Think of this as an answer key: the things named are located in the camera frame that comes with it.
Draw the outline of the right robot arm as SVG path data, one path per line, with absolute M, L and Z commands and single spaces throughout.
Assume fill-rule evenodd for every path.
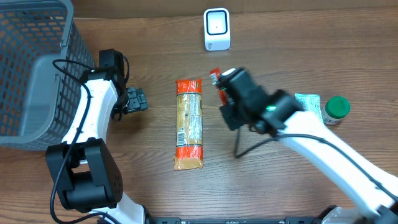
M 313 223 L 397 223 L 397 177 L 378 168 L 284 90 L 268 94 L 245 68 L 210 72 L 229 129 L 268 134 L 301 154 L 339 187 L 354 209 L 330 206 Z

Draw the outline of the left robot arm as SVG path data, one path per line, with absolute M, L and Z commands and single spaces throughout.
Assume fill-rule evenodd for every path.
M 123 190 L 121 172 L 106 146 L 109 120 L 116 115 L 148 108 L 142 89 L 126 87 L 129 62 L 114 49 L 99 52 L 99 65 L 84 70 L 74 81 L 81 95 L 72 125 L 60 144 L 49 146 L 46 163 L 53 179 L 50 214 L 58 198 L 66 210 L 84 214 L 80 223 L 98 217 L 98 223 L 155 223 L 149 211 Z

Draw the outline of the green lid Knorr jar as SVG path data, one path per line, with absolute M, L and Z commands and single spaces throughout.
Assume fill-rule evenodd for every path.
M 350 109 L 350 102 L 346 98 L 334 96 L 322 108 L 322 121 L 325 124 L 337 124 L 349 114 Z

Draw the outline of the green wet wipes packet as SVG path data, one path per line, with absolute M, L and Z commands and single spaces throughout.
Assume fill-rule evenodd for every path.
M 314 112 L 318 116 L 318 119 L 320 121 L 323 121 L 322 111 L 320 107 L 321 103 L 320 95 L 296 93 L 295 99 L 303 105 L 304 110 L 309 110 Z

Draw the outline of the red snack bar packet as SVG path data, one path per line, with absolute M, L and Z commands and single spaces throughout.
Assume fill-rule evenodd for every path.
M 221 70 L 218 67 L 210 71 L 210 78 L 213 82 L 213 85 L 218 89 L 218 95 L 220 97 L 221 103 L 222 105 L 226 105 L 228 102 L 226 93 L 218 87 L 218 81 L 220 79 L 220 76 Z

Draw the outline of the orange noodle packet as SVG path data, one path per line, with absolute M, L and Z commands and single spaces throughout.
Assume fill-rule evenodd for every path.
M 203 167 L 202 80 L 177 80 L 175 170 Z

